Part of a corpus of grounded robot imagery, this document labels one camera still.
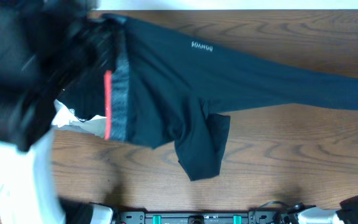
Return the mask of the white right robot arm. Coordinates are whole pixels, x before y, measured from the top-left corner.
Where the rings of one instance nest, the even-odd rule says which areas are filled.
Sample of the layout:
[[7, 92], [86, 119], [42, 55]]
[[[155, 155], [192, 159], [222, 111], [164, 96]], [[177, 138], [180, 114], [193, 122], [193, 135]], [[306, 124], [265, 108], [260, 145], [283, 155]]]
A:
[[340, 209], [299, 203], [280, 215], [281, 224], [358, 224], [358, 195], [343, 200]]

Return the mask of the black leggings with red waistband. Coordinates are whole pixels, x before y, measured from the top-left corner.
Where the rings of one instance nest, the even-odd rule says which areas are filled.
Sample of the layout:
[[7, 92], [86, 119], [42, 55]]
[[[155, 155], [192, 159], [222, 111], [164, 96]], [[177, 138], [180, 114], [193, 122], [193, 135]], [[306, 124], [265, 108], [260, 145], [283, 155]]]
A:
[[105, 74], [108, 140], [174, 143], [190, 180], [219, 175], [229, 112], [301, 104], [358, 110], [358, 78], [291, 67], [127, 16], [114, 28], [116, 61]]

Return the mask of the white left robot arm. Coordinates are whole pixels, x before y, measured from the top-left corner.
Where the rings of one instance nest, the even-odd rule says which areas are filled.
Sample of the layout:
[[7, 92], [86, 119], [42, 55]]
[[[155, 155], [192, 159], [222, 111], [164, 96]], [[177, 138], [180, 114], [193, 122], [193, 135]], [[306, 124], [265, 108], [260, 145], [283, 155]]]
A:
[[55, 100], [100, 66], [97, 1], [0, 1], [0, 219], [118, 223], [100, 203], [57, 195], [51, 171]]

